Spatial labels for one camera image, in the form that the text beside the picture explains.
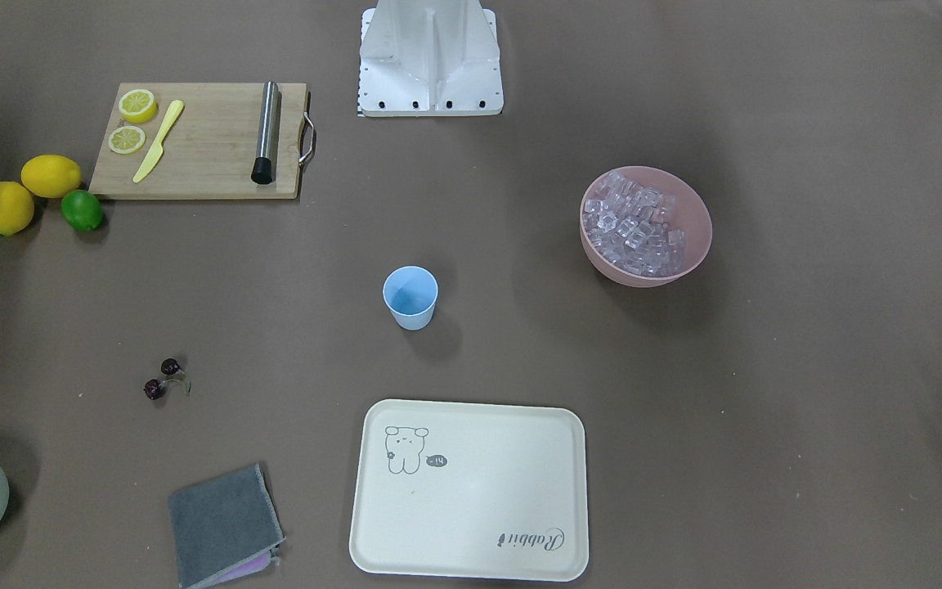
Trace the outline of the dark cherries pair green stem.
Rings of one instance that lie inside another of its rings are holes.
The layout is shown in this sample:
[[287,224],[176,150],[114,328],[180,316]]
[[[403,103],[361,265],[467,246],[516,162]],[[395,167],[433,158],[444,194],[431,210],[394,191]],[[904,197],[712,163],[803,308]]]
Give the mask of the dark cherries pair green stem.
[[160,364],[160,378],[152,378],[143,385],[143,392],[150,400],[164,398],[172,390],[181,390],[185,395],[191,394],[191,378],[182,368],[180,362],[167,357]]

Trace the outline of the light blue cup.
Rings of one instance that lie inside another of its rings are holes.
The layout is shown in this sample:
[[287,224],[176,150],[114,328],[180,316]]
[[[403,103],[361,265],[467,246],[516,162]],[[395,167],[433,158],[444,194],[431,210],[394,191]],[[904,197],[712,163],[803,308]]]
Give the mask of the light blue cup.
[[389,273],[382,297],[396,323],[405,330],[421,330],[433,319],[438,289],[434,275],[421,266],[402,266]]

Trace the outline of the clear ice cubes pile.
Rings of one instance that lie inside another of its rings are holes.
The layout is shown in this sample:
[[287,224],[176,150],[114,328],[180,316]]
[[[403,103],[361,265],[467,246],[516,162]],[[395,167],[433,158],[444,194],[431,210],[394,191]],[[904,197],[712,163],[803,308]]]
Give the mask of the clear ice cubes pile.
[[588,245],[602,259],[643,278],[684,270],[687,235],[673,225],[678,197],[616,170],[587,191],[580,208]]

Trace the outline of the cream rabbit tray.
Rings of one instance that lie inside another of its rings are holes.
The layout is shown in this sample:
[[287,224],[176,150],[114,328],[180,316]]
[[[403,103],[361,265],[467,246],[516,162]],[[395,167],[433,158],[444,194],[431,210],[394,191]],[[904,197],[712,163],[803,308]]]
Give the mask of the cream rabbit tray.
[[564,407],[380,400],[364,416],[348,551],[366,573],[579,578],[582,421]]

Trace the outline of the pink bowl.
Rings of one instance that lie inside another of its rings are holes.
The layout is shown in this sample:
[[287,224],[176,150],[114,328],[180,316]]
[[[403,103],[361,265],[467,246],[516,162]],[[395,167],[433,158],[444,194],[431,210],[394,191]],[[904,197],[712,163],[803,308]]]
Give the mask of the pink bowl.
[[586,198],[587,191],[592,187],[592,183],[597,182],[605,173],[595,179],[594,182],[587,187],[581,198],[578,209],[578,228],[581,245],[590,263],[594,265],[595,269],[601,272],[603,276],[613,282],[635,288],[664,285],[688,275],[689,272],[702,263],[711,248],[711,216],[709,209],[704,205],[702,197],[700,197],[692,187],[689,187],[687,182],[684,182],[684,180],[666,171],[644,167],[644,165],[625,165],[625,167],[614,170],[624,173],[628,178],[632,178],[636,180],[636,182],[652,184],[652,186],[659,187],[659,189],[676,194],[678,197],[678,209],[673,217],[673,225],[676,228],[680,228],[680,230],[684,230],[685,235],[687,235],[684,270],[666,278],[638,277],[631,275],[631,273],[621,271],[621,269],[615,268],[613,265],[605,262],[601,254],[595,253],[590,248],[585,231],[581,227],[580,208],[583,204],[583,200]]

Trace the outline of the steel muddler black tip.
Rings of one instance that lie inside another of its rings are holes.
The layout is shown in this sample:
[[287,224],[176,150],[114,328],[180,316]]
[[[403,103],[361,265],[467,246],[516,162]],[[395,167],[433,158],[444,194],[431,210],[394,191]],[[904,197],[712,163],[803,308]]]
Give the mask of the steel muddler black tip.
[[278,115],[280,89],[274,81],[264,83],[259,101],[257,152],[250,179],[257,184],[272,184],[276,180],[276,147],[278,142]]

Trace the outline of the bamboo cutting board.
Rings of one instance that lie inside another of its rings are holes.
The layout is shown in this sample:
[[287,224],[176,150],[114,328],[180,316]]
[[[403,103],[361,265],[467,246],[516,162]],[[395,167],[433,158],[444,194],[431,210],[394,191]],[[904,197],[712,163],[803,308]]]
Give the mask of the bamboo cutting board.
[[107,199],[295,199],[302,178],[302,158],[313,153],[314,134],[304,130],[309,106],[306,83],[280,83],[278,142],[273,151],[274,180],[257,184],[250,177],[257,156],[259,115],[264,83],[123,82],[116,96],[143,88],[153,92],[157,115],[141,127],[152,142],[169,103],[186,108],[164,139],[164,156],[142,182],[133,175],[147,145],[119,155],[101,143],[89,189]]

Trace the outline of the grey folded cloth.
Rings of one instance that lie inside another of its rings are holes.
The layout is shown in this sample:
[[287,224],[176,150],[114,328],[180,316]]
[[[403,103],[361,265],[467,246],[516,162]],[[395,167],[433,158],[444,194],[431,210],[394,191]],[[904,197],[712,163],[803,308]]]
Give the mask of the grey folded cloth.
[[181,488],[167,507],[179,588],[213,588],[277,563],[285,536],[258,463]]

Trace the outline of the yellow plastic knife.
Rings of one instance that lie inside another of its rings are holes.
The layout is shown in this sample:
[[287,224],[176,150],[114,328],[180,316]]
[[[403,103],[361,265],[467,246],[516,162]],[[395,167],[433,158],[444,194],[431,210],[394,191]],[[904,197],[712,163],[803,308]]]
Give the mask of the yellow plastic knife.
[[165,139],[167,139],[175,123],[178,122],[184,108],[186,108],[186,103],[184,103],[183,100],[179,100],[179,98],[169,103],[167,111],[165,111],[164,116],[162,116],[158,131],[153,141],[150,143],[150,148],[147,149],[146,156],[143,157],[141,165],[139,165],[133,175],[132,182],[142,182],[142,180],[147,178],[154,168],[157,167],[162,156],[164,156]]

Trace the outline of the lemon half slice lower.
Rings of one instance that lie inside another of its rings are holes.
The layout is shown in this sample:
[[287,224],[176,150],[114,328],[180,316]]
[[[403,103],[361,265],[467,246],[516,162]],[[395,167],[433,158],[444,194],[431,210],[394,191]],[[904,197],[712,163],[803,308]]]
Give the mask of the lemon half slice lower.
[[124,124],[113,129],[107,137],[107,146],[117,155],[131,155],[138,152],[146,142],[146,132],[133,124]]

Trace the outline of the lemon half slice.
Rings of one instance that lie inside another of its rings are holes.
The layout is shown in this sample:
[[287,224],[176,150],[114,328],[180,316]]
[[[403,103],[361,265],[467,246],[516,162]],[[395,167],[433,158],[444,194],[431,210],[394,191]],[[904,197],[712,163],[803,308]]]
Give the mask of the lemon half slice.
[[117,109],[129,124],[144,124],[157,115],[158,102],[153,91],[135,88],[120,96]]
[[107,146],[117,155],[131,155],[138,152],[146,142],[146,132],[133,124],[124,124],[113,129],[107,137]]

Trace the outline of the lemon half slice upper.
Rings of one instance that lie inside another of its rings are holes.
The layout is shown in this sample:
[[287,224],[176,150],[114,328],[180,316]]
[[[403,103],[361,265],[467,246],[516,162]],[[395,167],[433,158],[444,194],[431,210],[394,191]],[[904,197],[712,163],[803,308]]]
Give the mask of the lemon half slice upper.
[[135,88],[120,96],[117,109],[129,124],[144,124],[157,115],[158,102],[153,91]]

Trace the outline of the green lime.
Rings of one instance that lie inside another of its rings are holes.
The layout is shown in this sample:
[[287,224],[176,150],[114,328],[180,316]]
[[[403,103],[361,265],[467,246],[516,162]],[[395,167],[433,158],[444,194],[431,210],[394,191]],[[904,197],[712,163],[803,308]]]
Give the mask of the green lime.
[[69,191],[61,201],[64,220],[80,232],[92,232],[101,226],[105,219],[100,199],[87,190]]

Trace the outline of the yellow lemon upper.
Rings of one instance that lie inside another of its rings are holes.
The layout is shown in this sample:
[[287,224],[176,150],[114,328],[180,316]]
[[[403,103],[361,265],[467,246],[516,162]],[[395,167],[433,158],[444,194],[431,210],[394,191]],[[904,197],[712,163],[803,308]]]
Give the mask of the yellow lemon upper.
[[21,169],[21,183],[34,196],[60,199],[83,184],[81,168],[63,155],[44,154],[27,160]]

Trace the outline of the yellow lemon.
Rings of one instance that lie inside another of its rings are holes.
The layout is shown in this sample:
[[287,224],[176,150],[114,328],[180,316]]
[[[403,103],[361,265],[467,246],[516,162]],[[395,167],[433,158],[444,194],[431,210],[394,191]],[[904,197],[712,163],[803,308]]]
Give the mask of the yellow lemon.
[[60,199],[83,184],[81,168],[63,155],[44,154],[27,160],[21,169],[21,183],[34,196]]
[[31,224],[33,194],[18,182],[0,182],[0,237],[11,237]]

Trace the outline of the yellow lemon lower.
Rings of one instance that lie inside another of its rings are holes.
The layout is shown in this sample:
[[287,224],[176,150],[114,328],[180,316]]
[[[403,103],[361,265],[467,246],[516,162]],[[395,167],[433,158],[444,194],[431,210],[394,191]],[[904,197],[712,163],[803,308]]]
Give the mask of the yellow lemon lower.
[[18,182],[0,182],[0,237],[11,237],[31,224],[33,194]]

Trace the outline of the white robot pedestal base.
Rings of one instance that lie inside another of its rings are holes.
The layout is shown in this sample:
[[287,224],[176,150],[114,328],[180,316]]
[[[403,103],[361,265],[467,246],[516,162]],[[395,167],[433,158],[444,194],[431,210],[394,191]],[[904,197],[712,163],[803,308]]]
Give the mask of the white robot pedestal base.
[[361,14],[360,42],[361,116],[504,110],[496,15],[478,1],[379,1]]

